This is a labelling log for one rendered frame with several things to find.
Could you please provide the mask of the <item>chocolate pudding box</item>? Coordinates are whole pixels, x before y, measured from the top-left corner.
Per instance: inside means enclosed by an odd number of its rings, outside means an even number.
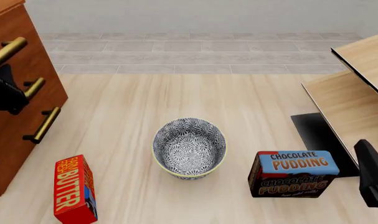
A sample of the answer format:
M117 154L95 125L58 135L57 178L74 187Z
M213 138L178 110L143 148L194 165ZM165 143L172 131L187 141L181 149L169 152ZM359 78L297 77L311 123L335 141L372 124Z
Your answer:
M338 174L328 151L259 151L248 185L252 197L317 198Z

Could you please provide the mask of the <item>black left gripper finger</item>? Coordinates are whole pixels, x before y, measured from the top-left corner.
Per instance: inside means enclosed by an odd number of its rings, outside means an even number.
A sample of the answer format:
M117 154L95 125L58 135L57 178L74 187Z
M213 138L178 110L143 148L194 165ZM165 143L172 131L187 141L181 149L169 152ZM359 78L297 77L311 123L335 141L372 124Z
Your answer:
M12 68L9 64L0 66L0 78L5 81L13 81Z
M0 110L22 110L28 104L23 91L0 78Z

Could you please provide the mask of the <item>pale wooden slat tray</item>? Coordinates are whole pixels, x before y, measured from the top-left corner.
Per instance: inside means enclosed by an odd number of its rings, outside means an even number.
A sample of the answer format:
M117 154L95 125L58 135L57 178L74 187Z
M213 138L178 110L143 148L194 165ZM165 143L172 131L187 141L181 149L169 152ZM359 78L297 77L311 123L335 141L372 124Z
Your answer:
M354 145L378 152L378 35L331 50L347 70L302 83L317 113L291 119L307 150L329 151L339 177L359 175Z

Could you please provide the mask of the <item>blue white patterned bowl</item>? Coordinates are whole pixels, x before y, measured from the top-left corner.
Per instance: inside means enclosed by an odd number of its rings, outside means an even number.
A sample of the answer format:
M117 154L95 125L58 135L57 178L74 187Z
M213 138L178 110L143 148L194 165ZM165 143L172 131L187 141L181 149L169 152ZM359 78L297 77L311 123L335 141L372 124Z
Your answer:
M154 160L182 180L206 177L221 165L226 152L226 140L219 128L198 118L170 121L153 139Z

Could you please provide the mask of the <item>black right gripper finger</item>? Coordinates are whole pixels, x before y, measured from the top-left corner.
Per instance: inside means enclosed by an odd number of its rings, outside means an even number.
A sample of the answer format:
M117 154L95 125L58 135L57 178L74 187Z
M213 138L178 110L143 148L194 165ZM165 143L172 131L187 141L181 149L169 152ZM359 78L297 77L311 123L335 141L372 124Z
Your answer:
M365 139L354 146L361 182L364 185L378 185L378 152Z

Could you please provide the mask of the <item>red butter box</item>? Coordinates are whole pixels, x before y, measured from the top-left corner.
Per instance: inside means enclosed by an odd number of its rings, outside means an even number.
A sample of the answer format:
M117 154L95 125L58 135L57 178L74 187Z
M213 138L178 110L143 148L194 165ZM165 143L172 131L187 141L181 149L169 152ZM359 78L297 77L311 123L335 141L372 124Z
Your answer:
M62 224L98 221L93 173L82 154L55 163L54 216Z

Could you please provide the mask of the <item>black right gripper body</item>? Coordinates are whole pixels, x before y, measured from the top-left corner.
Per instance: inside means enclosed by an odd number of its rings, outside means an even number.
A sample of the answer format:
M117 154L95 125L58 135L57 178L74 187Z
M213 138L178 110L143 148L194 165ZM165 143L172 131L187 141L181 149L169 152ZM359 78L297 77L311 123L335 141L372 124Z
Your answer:
M361 183L359 191L368 207L378 208L378 185L371 186Z

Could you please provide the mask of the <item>brown wooden cabinet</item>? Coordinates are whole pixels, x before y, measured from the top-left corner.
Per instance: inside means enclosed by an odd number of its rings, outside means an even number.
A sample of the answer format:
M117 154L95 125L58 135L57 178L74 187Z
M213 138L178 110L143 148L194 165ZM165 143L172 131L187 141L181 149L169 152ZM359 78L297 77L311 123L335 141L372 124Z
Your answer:
M67 101L65 89L26 11L25 0L0 0L1 42L18 37L27 45L3 63L12 68L13 81L5 81L25 91L24 82L45 79L45 85L22 110L0 110L0 195L4 194L36 144L22 139L32 135L45 119L41 111L61 108Z

